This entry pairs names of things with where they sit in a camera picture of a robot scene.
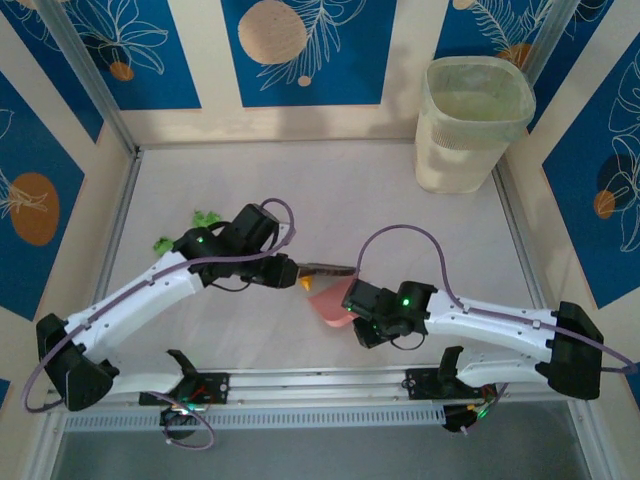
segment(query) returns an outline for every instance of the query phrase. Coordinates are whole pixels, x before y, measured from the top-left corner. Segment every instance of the white table surface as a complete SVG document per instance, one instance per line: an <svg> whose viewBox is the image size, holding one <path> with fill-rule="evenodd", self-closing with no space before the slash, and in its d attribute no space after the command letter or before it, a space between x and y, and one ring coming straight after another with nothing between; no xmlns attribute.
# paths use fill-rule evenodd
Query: white table surface
<svg viewBox="0 0 640 480"><path fill-rule="evenodd" d="M166 235L190 228L194 209L231 220L246 203L280 197L294 210L297 235L283 250L299 262L355 265L362 243L392 223L421 226L438 238L457 294L530 307L496 187L489 178L465 195L422 190L413 174L412 143L343 141L221 144L206 148L150 150L128 212L110 291L157 261L152 250ZM273 212L285 220L279 206ZM362 278L390 289L404 280L442 287L438 256L421 235L393 231L367 251ZM233 280L225 284L238 285ZM439 363L447 346L468 339L428 336L404 352L390 345L367 350L352 327L323 323L296 286L251 286L242 293L213 288L183 300L129 337L120 358L154 361L169 348L182 350L198 368L384 367ZM410 346L417 335L399 340Z"/></svg>

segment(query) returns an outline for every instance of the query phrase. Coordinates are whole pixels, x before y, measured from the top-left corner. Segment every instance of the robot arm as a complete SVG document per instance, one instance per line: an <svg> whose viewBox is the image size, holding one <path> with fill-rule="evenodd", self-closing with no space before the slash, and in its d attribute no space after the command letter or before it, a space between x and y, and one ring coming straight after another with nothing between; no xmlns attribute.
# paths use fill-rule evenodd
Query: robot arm
<svg viewBox="0 0 640 480"><path fill-rule="evenodd" d="M217 235L214 232L222 228ZM45 370L71 411L82 410L107 394L181 389L184 382L193 387L196 372L180 354L169 352L178 363L173 371L162 374L125 374L114 367L109 358L132 333L155 318L160 312L213 284L219 278L237 275L245 282L272 288L287 288L295 284L299 268L286 255L276 254L252 261L242 257L260 253L270 239L277 239L280 225L264 208L247 205L231 223L210 228L194 228L175 242L155 265L131 283L86 310L70 315L66 320L49 314L36 326L38 354L42 358L70 332L86 328L69 341L53 357ZM237 257L238 262L185 262L207 257ZM154 281L156 274L168 271ZM111 308L89 324L89 318L105 306Z"/></svg>
<svg viewBox="0 0 640 480"><path fill-rule="evenodd" d="M413 332L456 335L504 347L494 352L449 348L441 362L441 378L456 378L474 388L496 382L540 382L575 398L599 396L602 351L540 328L542 323L558 325L602 343L602 334L579 306L562 302L558 311L527 310L459 300L464 308L431 285L404 282L396 293L356 279L343 306L360 316L354 328L366 348ZM480 315L477 310L494 315ZM520 324L501 316L532 322Z"/></svg>

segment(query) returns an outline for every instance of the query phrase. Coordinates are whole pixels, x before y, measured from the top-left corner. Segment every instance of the plastic container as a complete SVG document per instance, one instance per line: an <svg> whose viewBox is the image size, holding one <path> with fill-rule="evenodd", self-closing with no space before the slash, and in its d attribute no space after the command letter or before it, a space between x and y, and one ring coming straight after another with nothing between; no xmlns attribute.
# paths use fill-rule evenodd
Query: plastic container
<svg viewBox="0 0 640 480"><path fill-rule="evenodd" d="M536 109L525 76L500 58L434 60L422 89L415 170L420 186L430 192L480 188Z"/></svg>

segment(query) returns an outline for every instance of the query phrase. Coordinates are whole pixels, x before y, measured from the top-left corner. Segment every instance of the pink sponge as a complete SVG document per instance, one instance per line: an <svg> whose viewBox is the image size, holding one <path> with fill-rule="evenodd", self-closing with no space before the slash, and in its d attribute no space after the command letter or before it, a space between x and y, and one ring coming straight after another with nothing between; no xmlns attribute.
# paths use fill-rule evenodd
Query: pink sponge
<svg viewBox="0 0 640 480"><path fill-rule="evenodd" d="M353 282L353 277L347 277L332 287L323 290L313 297L309 303L331 327L344 327L357 318L358 315L342 308L342 300Z"/></svg>

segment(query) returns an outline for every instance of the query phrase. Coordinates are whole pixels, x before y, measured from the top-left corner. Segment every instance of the green vegetable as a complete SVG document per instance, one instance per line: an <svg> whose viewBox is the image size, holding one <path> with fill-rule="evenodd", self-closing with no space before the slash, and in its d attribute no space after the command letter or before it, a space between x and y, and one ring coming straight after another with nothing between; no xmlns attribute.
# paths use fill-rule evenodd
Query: green vegetable
<svg viewBox="0 0 640 480"><path fill-rule="evenodd" d="M159 257L167 253L173 248L173 240L167 237L160 237L156 243L153 244L153 251L158 254Z"/></svg>
<svg viewBox="0 0 640 480"><path fill-rule="evenodd" d="M222 217L214 212L209 212L205 216L200 210L196 210L193 212L193 219L191 220L191 224L194 227L209 227L214 223L218 223L222 220Z"/></svg>

